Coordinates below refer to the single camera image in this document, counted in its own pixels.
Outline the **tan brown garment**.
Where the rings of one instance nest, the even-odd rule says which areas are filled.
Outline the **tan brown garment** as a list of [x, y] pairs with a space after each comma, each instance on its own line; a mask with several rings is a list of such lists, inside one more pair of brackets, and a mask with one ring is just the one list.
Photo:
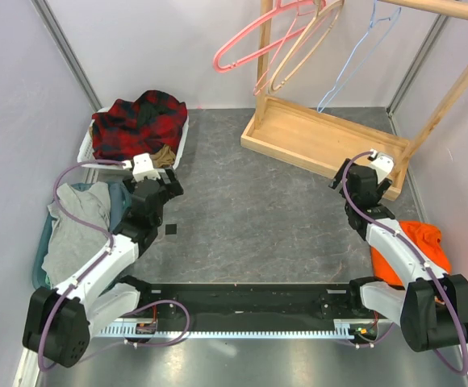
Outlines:
[[153, 166], [157, 169], [172, 167], [176, 160], [176, 154], [172, 148], [165, 144], [158, 152], [150, 155]]

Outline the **orange garment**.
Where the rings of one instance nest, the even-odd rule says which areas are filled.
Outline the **orange garment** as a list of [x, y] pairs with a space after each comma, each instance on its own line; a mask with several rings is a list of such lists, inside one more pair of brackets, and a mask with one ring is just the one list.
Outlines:
[[[405, 235], [436, 265], [451, 273], [451, 264], [441, 246], [441, 231], [432, 224], [418, 221], [400, 220], [399, 224]], [[392, 286], [403, 283], [382, 254], [374, 247], [370, 248], [374, 275]]]

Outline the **beige wooden hanger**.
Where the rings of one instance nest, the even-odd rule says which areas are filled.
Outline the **beige wooden hanger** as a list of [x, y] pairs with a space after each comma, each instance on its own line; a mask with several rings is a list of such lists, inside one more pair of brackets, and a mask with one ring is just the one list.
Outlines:
[[317, 3], [310, 22], [299, 34], [270, 78], [268, 94], [280, 91], [312, 57], [334, 28], [345, 5], [344, 0], [317, 1]]

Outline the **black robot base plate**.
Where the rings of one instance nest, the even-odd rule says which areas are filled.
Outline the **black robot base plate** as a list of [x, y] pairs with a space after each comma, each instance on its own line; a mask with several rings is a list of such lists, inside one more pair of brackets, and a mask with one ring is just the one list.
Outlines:
[[138, 306], [160, 300], [180, 302], [190, 314], [190, 327], [269, 330], [326, 327], [334, 319], [374, 322], [374, 312], [356, 306], [345, 283], [151, 284], [130, 275], [119, 282], [140, 291]]

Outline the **white plastic basket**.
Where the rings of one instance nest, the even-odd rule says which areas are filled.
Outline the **white plastic basket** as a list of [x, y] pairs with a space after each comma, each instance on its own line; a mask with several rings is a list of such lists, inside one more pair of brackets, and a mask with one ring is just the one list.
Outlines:
[[[182, 137], [178, 146], [178, 150], [176, 153], [175, 161], [173, 163], [173, 168], [177, 169], [178, 166], [180, 165], [180, 161], [183, 156], [183, 152], [185, 149], [186, 145], [186, 139], [189, 131], [189, 118], [186, 118], [186, 121], [184, 123], [184, 126], [182, 128]], [[94, 148], [92, 144], [92, 126], [94, 124], [94, 120], [90, 120], [90, 125], [89, 129], [87, 130], [83, 141], [81, 142], [81, 146], [79, 148], [78, 154], [77, 154], [77, 162], [83, 162], [83, 161], [88, 161], [88, 160], [94, 160]], [[85, 168], [94, 168], [97, 169], [100, 172], [104, 173], [119, 173], [119, 174], [125, 174], [127, 172], [126, 169], [121, 169], [119, 166], [116, 165], [103, 165], [103, 164], [86, 164]]]

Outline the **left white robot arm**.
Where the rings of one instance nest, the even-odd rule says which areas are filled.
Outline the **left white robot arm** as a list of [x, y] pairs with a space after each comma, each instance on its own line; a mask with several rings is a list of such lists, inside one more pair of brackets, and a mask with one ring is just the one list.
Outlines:
[[119, 317], [144, 317], [152, 310], [149, 293], [114, 280], [152, 245], [164, 205], [181, 196], [183, 188], [173, 168], [137, 173], [128, 183], [131, 205], [112, 232], [103, 232], [106, 244], [66, 280], [31, 295], [23, 346], [36, 353], [42, 372], [74, 366], [104, 327]]

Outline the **wooden clothes rack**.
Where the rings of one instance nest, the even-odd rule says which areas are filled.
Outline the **wooden clothes rack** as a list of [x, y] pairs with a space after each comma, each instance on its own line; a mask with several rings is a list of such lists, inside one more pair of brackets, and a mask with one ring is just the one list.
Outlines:
[[324, 177], [334, 177], [348, 156], [375, 149], [393, 156], [393, 184], [385, 197], [395, 200], [402, 191], [408, 163], [468, 87], [468, 65], [429, 117], [414, 140], [262, 95], [240, 137], [243, 147]]

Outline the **small black square marker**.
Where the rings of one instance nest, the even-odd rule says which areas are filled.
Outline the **small black square marker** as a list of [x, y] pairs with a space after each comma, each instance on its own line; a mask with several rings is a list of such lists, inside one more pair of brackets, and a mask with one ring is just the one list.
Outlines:
[[165, 225], [165, 234], [166, 235], [176, 235], [178, 232], [178, 226], [176, 224], [166, 224]]

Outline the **red plaid skirt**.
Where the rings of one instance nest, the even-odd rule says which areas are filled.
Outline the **red plaid skirt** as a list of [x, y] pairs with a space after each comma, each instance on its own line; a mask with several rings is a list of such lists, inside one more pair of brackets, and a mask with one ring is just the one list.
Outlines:
[[134, 102], [118, 99], [92, 115], [93, 156], [122, 161], [164, 148], [176, 153], [187, 118], [186, 104], [160, 90], [148, 90]]

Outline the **grey t-shirt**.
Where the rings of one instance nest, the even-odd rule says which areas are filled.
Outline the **grey t-shirt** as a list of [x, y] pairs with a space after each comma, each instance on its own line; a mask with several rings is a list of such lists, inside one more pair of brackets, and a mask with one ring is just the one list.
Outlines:
[[[76, 218], [105, 230], [109, 228], [111, 200], [107, 183], [94, 183], [84, 191], [63, 184], [58, 187], [57, 196], [61, 206]], [[54, 286], [72, 276], [99, 252], [107, 237], [75, 222], [55, 203], [48, 206], [48, 211], [53, 217], [52, 235], [42, 269]]]

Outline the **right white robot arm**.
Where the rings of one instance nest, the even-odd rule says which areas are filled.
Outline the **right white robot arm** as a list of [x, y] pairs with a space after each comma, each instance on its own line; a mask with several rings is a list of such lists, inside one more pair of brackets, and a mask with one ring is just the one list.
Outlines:
[[379, 252], [399, 277], [389, 285], [379, 277], [349, 283], [346, 310], [364, 317], [372, 310], [396, 324], [415, 352], [468, 344], [468, 280], [449, 274], [407, 236], [399, 221], [381, 204], [391, 186], [393, 160], [381, 152], [364, 152], [370, 164], [346, 159], [332, 179], [345, 200], [349, 225]]

